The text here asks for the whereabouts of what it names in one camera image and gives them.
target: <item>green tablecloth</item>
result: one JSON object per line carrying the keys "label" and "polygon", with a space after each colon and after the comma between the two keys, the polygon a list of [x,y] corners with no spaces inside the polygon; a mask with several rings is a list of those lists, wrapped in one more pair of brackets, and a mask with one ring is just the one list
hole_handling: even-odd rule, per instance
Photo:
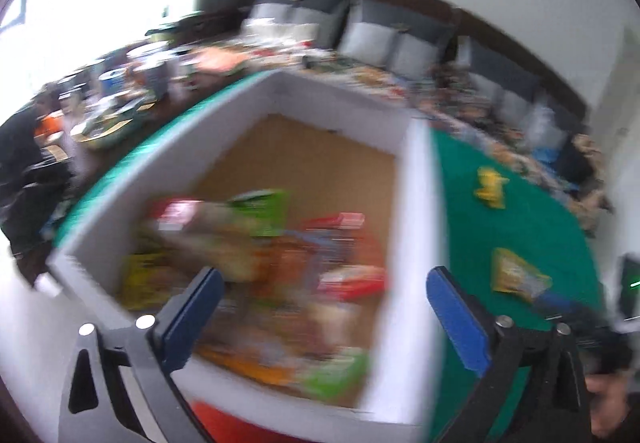
{"label": "green tablecloth", "polygon": [[[492,314],[509,315],[522,327],[547,328],[548,323],[526,303],[491,290],[492,253],[494,248],[507,248],[551,276],[556,292],[599,307],[596,269],[575,217],[543,190],[470,145],[439,131],[434,131],[433,136],[442,166],[449,270],[460,285],[476,295]],[[481,166],[493,167],[510,180],[504,187],[506,209],[489,208],[475,197]],[[448,339],[445,351],[440,392],[427,441],[432,441],[456,414],[476,382],[476,375],[463,367]],[[494,424],[494,435],[508,425],[526,377],[527,369],[521,369]]]}

